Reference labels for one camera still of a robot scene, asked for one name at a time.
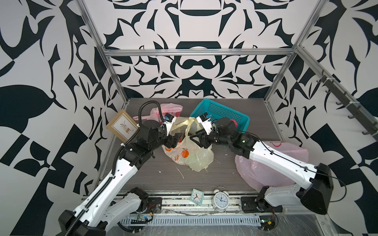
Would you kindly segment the yellow plastic bag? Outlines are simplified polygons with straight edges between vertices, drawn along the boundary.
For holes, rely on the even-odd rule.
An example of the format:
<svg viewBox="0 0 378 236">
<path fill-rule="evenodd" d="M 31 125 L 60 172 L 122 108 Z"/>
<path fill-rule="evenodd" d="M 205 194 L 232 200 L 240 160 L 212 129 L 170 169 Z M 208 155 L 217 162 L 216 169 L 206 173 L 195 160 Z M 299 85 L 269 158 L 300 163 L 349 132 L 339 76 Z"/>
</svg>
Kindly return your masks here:
<svg viewBox="0 0 378 236">
<path fill-rule="evenodd" d="M 207 169 L 214 161 L 214 153 L 211 148 L 199 147 L 190 139 L 202 125 L 195 118 L 178 117 L 173 124 L 170 134 L 183 133 L 181 142 L 175 148 L 162 146 L 164 153 L 175 163 L 189 166 L 193 171 L 200 172 Z"/>
</svg>

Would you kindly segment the pink plastic bag front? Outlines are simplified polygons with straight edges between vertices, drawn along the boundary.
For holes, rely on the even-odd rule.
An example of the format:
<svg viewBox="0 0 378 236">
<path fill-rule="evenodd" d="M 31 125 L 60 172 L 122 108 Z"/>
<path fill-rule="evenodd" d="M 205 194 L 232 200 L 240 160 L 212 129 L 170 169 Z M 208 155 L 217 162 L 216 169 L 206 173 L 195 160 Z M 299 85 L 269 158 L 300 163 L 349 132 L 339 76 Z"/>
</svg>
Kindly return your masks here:
<svg viewBox="0 0 378 236">
<path fill-rule="evenodd" d="M 309 152 L 307 149 L 287 142 L 265 141 L 264 143 L 299 161 L 309 162 Z M 290 178 L 271 167 L 251 159 L 246 159 L 243 156 L 235 156 L 235 164 L 242 179 L 256 191 L 260 191 L 264 186 L 284 187 L 295 184 Z"/>
</svg>

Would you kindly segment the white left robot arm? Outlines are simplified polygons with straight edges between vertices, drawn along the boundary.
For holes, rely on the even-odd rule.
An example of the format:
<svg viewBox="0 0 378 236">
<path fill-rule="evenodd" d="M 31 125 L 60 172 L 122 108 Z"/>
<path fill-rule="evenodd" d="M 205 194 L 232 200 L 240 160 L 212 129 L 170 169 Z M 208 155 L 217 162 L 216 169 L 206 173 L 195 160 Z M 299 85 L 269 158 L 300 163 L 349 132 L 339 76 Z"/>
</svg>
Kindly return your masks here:
<svg viewBox="0 0 378 236">
<path fill-rule="evenodd" d="M 170 134 L 176 117 L 164 117 L 163 122 L 147 120 L 138 125 L 132 137 L 121 145 L 115 155 L 112 170 L 99 186 L 75 208 L 59 217 L 61 236 L 105 236 L 124 217 L 147 209 L 148 194 L 136 187 L 123 200 L 111 204 L 123 186 L 143 164 L 154 157 L 161 146 L 174 148 L 182 133 Z"/>
</svg>

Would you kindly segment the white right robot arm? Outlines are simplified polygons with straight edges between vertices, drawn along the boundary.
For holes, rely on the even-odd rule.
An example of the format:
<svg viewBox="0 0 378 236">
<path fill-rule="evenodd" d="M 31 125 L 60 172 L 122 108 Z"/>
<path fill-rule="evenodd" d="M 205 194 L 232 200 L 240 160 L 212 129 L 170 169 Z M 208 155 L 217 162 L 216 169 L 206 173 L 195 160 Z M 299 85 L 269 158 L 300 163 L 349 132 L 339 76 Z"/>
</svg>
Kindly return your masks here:
<svg viewBox="0 0 378 236">
<path fill-rule="evenodd" d="M 221 118 L 211 122 L 207 113 L 196 118 L 202 125 L 190 139 L 201 148 L 212 144 L 227 146 L 233 153 L 281 173 L 294 181 L 291 186 L 265 186 L 255 199 L 257 211 L 273 210 L 282 205 L 301 204 L 308 210 L 326 215 L 334 189 L 331 169 L 296 160 L 267 146 L 255 134 L 239 131 L 233 121 Z"/>
</svg>

